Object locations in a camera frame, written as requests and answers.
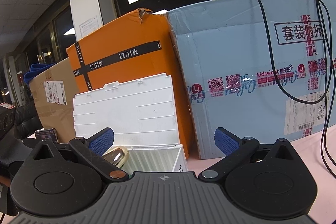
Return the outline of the white plastic storage box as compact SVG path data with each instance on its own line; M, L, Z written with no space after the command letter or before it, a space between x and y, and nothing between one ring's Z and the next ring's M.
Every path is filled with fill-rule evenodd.
M73 118L76 136L89 138L106 127L113 130L109 149L127 149L129 159L122 168L128 174L188 170L170 75L109 83L76 94Z

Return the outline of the light blue cardboard box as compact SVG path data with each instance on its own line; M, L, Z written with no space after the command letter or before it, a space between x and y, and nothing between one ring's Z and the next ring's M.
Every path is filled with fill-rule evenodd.
M335 63L323 45L335 42L335 0L214 0L167 19L202 159L223 156L219 127L262 143L322 130Z

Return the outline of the white paper notice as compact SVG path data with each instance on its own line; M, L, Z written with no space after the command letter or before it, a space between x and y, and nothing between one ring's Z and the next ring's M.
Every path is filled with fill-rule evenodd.
M100 21L97 16L94 16L93 18L86 20L79 26L81 37L84 38L90 35L92 32L98 30L100 27L101 27Z

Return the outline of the black leather chair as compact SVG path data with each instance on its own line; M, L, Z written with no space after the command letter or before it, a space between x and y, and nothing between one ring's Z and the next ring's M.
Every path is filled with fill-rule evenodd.
M14 127L15 138L21 140L43 128L33 101L16 108Z

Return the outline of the blue cloth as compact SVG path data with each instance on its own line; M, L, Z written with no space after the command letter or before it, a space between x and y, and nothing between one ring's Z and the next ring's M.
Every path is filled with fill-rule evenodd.
M32 64L30 66L30 70L24 74L24 82L28 85L29 82L34 79L36 76L44 72L45 70L49 69L52 67L53 64Z

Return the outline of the brown cardboard box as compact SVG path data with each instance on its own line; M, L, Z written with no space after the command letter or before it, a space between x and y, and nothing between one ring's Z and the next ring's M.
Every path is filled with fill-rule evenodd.
M79 93L68 58L39 73L29 82L44 129L55 129L60 143L75 137L73 99Z

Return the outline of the orange MIUZI box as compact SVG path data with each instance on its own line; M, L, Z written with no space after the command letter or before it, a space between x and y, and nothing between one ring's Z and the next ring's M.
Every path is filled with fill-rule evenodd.
M173 82L179 140L186 155L195 141L187 88L163 14L136 9L67 48L80 92L166 73Z

